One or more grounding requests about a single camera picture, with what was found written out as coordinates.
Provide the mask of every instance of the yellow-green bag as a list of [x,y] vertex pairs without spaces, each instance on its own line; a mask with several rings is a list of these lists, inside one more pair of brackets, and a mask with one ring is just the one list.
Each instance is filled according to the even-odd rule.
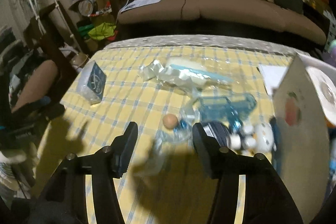
[[88,32],[88,35],[94,40],[103,40],[114,36],[115,25],[112,23],[102,23]]

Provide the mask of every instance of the paper sheet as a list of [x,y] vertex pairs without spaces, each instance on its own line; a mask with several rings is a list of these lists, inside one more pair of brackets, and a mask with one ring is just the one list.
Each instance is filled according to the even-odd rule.
[[282,78],[287,72],[287,67],[259,65],[259,71],[264,80],[264,85],[268,95],[273,95],[273,90],[277,89]]
[[122,7],[120,10],[120,13],[130,10],[130,9],[137,8],[137,7],[158,3],[160,1],[161,0],[134,0],[133,2],[129,3],[127,6]]

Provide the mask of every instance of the yellow checkered tablecloth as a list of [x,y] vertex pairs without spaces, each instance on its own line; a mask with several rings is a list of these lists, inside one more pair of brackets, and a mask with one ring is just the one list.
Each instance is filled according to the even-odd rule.
[[[78,78],[72,84],[62,99],[64,116],[50,123],[41,141],[33,194],[41,191],[67,153],[93,154],[123,134],[128,122],[134,121],[139,133],[130,167],[121,179],[114,180],[125,223],[206,223],[217,181],[206,177],[191,146],[172,147],[159,174],[134,175],[148,158],[157,131],[165,130],[162,117],[166,113],[178,115],[189,99],[177,88],[163,89],[154,80],[144,82],[138,76],[140,66],[167,56],[199,57],[207,65],[218,66],[226,75],[240,79],[233,92],[248,92],[257,100],[250,116],[252,123],[267,121],[273,115],[257,66],[287,66],[291,61],[291,57],[283,55],[217,47],[134,47],[97,52],[91,60],[107,75],[103,101],[90,106],[75,92]],[[90,176],[86,184],[88,219],[95,223]],[[236,223],[242,221],[244,193],[241,183]]]

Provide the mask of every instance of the metal bolt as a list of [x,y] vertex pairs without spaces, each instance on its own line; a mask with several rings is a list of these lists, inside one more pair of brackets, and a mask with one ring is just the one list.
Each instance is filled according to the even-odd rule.
[[70,153],[67,155],[67,160],[73,160],[76,157],[74,153]]
[[262,153],[256,153],[256,158],[258,159],[258,160],[264,160],[265,159],[265,155],[264,154],[262,154]]
[[107,152],[110,152],[110,151],[111,151],[111,147],[110,147],[110,145],[107,145],[107,146],[104,146],[104,147],[102,148],[102,150],[103,150],[104,153],[107,153]]
[[226,146],[222,146],[220,149],[219,149],[219,152],[221,153],[228,153],[229,152],[229,149],[226,147]]

